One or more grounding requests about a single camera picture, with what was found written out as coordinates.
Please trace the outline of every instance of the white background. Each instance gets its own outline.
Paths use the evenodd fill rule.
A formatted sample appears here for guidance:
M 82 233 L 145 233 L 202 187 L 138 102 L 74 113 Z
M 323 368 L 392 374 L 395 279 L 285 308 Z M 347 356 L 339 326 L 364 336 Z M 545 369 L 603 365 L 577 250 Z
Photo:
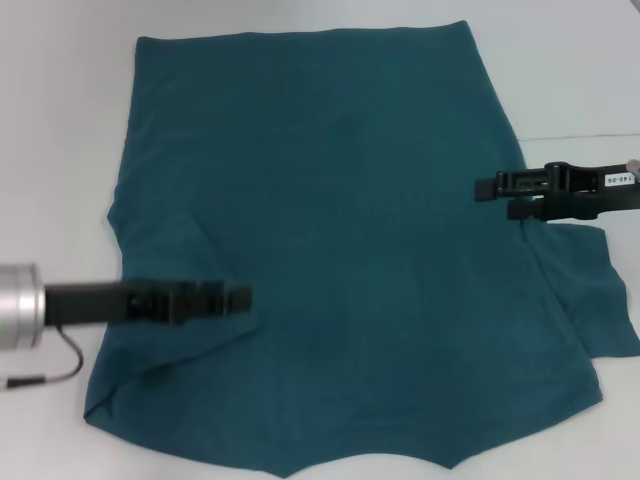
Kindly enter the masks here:
M 530 166 L 640 157 L 640 14 L 629 0 L 0 0 L 0 263 L 46 281 L 117 278 L 105 213 L 120 161 L 138 36 L 209 36 L 468 20 Z M 622 137 L 538 140 L 627 134 Z M 640 330 L 640 214 L 599 221 Z M 0 394 L 0 475 L 11 480 L 256 479 L 134 447 L 88 427 L 82 405 L 102 329 L 70 330 L 89 359 L 64 385 Z M 0 373 L 69 369 L 52 335 L 0 355 Z M 640 478 L 640 359 L 596 362 L 606 400 L 453 471 L 368 455 L 296 479 Z

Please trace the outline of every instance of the label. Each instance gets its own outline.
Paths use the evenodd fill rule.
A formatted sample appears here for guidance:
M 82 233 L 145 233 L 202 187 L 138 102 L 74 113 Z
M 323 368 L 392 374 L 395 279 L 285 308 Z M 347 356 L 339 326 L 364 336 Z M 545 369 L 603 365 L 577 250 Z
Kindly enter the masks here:
M 636 177 L 629 172 L 612 173 L 604 176 L 605 187 L 619 187 L 620 185 L 633 185 L 634 183 L 636 183 Z

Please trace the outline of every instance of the black cable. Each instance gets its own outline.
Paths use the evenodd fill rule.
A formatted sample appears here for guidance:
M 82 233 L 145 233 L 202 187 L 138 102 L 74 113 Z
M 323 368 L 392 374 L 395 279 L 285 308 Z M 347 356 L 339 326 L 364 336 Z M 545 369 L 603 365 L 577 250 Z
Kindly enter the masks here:
M 55 328 L 60 334 L 62 340 L 64 340 L 64 342 L 69 345 L 69 347 L 71 347 L 74 352 L 76 352 L 76 355 L 78 356 L 78 363 L 76 364 L 75 368 L 69 373 L 64 373 L 62 375 L 56 375 L 53 377 L 47 377 L 45 375 L 32 375 L 29 377 L 9 377 L 4 381 L 5 389 L 9 390 L 13 388 L 44 385 L 48 383 L 60 383 L 75 377 L 78 372 L 82 370 L 82 367 L 84 366 L 84 355 L 82 354 L 82 350 L 71 337 L 69 337 L 62 331 L 62 326 L 56 325 Z

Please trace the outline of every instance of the metal cylinder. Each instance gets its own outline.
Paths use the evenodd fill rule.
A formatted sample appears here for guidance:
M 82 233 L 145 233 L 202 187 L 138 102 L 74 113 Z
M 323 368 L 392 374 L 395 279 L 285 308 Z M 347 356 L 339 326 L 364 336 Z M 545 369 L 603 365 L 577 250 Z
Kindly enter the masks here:
M 44 303 L 44 285 L 35 265 L 0 265 L 0 350 L 38 345 Z

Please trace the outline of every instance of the teal cloth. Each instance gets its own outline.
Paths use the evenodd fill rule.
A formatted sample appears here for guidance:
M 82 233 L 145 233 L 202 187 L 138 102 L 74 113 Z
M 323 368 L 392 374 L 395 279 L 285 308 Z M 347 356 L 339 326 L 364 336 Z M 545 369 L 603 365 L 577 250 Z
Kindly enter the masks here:
M 287 476 L 453 467 L 594 405 L 590 358 L 640 354 L 625 288 L 601 230 L 474 203 L 523 167 L 464 22 L 139 39 L 123 276 L 249 284 L 255 308 L 109 327 L 86 420 Z

